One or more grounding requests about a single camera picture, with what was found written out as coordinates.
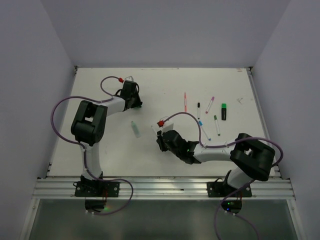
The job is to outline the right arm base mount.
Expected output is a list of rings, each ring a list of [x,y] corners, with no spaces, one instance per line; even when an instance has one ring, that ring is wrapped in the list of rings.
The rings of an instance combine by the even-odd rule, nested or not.
[[[216,179],[215,181],[209,181],[206,183],[207,195],[209,198],[225,198],[227,195],[234,192],[236,189],[229,186],[226,180],[221,178]],[[232,214],[238,214],[243,206],[243,198],[252,197],[251,187],[248,186],[245,189],[242,189],[235,194],[231,195],[232,200],[225,200],[221,203],[221,208],[224,211],[227,211]]]

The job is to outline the pink pen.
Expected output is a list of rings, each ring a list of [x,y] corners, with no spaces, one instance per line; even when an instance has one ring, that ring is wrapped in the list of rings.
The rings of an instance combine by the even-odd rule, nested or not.
[[[186,92],[184,92],[183,100],[184,100],[184,112],[187,112],[188,111],[188,104],[187,104],[187,93]]]

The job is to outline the blue capped white marker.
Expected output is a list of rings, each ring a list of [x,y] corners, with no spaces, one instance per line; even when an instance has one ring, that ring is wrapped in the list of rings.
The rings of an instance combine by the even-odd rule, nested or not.
[[[206,129],[205,129],[202,121],[201,121],[201,120],[198,120],[198,123],[199,123],[200,128],[201,128],[203,134],[205,135],[206,139],[207,139],[208,141],[211,141],[211,137],[210,137],[210,135],[208,134],[208,132],[206,131]]]

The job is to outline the light green highlighter body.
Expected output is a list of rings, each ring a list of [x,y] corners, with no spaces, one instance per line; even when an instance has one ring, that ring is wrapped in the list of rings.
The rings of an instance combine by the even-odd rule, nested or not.
[[[138,125],[134,121],[131,121],[131,128],[133,130],[135,137],[140,138],[141,137],[140,130],[138,128]]]

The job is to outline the black capped white marker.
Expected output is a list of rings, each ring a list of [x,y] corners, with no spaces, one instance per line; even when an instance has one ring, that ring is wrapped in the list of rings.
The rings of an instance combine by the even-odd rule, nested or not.
[[[201,103],[197,103],[197,119],[200,120],[201,118]]]

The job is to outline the dark green capped marker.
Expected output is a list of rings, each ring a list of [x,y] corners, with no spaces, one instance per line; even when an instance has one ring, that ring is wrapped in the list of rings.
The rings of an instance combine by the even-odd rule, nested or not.
[[[219,127],[219,123],[218,123],[218,118],[216,115],[213,116],[214,118],[214,124],[215,124],[215,128],[216,128],[216,133],[218,136],[221,136],[221,131],[220,131],[220,127]]]

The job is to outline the aluminium rail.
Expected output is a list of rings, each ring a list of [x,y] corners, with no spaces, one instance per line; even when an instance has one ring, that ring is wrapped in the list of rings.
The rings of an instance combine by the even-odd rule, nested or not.
[[[74,199],[78,177],[48,177],[36,181],[34,199]],[[134,200],[206,200],[207,183],[215,178],[142,178],[127,179],[133,186]],[[294,200],[295,194],[289,180],[270,178],[269,181],[255,181],[250,185],[252,197],[249,200]]]

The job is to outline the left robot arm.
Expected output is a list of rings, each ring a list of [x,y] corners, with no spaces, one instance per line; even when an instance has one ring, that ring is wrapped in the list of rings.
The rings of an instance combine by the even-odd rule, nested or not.
[[[82,100],[71,124],[71,134],[83,152],[82,182],[89,181],[86,190],[92,196],[103,193],[104,184],[100,181],[103,171],[100,165],[99,146],[102,140],[107,117],[129,109],[140,108],[139,85],[132,80],[124,80],[122,88],[111,98],[102,101]]]

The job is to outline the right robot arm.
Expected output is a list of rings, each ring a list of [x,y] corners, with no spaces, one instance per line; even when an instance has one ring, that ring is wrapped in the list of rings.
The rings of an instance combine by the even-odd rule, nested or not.
[[[213,161],[231,161],[236,165],[223,181],[223,192],[235,196],[243,185],[258,180],[269,180],[275,150],[246,133],[240,133],[235,145],[209,148],[201,146],[199,141],[186,141],[175,130],[156,133],[157,144],[162,152],[170,151],[186,164],[202,164]]]

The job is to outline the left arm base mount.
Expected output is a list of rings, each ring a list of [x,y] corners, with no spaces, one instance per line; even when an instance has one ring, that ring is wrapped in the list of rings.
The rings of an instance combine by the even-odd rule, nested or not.
[[[107,198],[119,196],[120,183],[118,181],[89,180],[81,176],[80,181],[76,181],[72,185],[75,187],[75,197],[100,198],[84,202],[85,209],[93,213],[101,213],[105,209]]]

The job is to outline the purple capped marker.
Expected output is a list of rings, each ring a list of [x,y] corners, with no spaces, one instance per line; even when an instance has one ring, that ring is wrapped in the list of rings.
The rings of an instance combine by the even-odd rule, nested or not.
[[[209,111],[210,111],[210,109],[211,109],[211,107],[212,107],[212,104],[213,104],[213,102],[214,102],[214,99],[215,99],[215,97],[212,96],[211,99],[210,99],[210,101],[209,101],[209,103],[208,103],[208,106],[207,106],[207,108],[206,108],[206,110],[205,110],[205,114],[208,114],[208,113],[209,113]]]

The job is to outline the black green highlighter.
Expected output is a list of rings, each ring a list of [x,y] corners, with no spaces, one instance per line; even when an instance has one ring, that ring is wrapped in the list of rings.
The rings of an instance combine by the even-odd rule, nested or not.
[[[227,120],[227,104],[226,103],[221,104],[221,120],[222,121]]]

